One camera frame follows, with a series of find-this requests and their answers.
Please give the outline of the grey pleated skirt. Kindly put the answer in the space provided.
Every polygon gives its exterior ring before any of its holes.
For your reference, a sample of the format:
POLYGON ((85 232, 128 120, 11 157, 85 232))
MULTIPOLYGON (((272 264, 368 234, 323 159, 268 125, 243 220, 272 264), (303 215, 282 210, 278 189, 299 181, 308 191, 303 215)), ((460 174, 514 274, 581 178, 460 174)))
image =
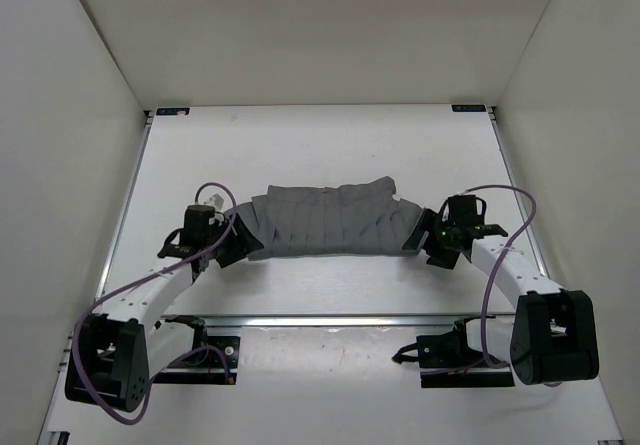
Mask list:
POLYGON ((392 178, 337 188, 280 187, 236 211, 263 248, 251 260, 324 255, 413 255, 404 244, 423 208, 397 199, 392 178))

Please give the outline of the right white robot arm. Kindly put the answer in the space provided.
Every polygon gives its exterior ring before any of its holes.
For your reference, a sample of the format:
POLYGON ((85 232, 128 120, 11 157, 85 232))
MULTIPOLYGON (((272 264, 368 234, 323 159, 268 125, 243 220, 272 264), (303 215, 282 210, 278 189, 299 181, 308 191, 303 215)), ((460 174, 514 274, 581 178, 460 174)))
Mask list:
POLYGON ((593 303, 544 276, 514 246, 514 236, 486 222, 487 204, 476 195, 454 195, 440 210, 425 209, 404 244, 423 249, 431 266, 451 270, 460 257, 487 277, 483 298, 498 289, 514 307, 505 322, 483 304, 479 315, 457 320, 441 335, 419 335, 400 348, 396 364, 416 363, 425 383, 447 377, 465 386, 474 368, 510 371, 523 385, 553 386, 599 374, 593 303))

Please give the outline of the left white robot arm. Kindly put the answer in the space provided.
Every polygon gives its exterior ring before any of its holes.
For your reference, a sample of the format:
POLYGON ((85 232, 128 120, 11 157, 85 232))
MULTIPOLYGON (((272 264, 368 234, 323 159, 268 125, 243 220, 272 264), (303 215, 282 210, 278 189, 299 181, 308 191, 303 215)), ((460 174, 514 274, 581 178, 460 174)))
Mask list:
POLYGON ((225 377, 223 349, 208 338, 203 319, 168 315, 167 309, 215 263, 221 268, 263 250, 249 203, 226 212, 196 203, 183 224, 165 238, 158 269, 114 290, 85 311, 74 327, 64 384, 65 397, 97 405, 128 424, 144 411, 157 375, 173 366, 199 367, 212 355, 225 377))

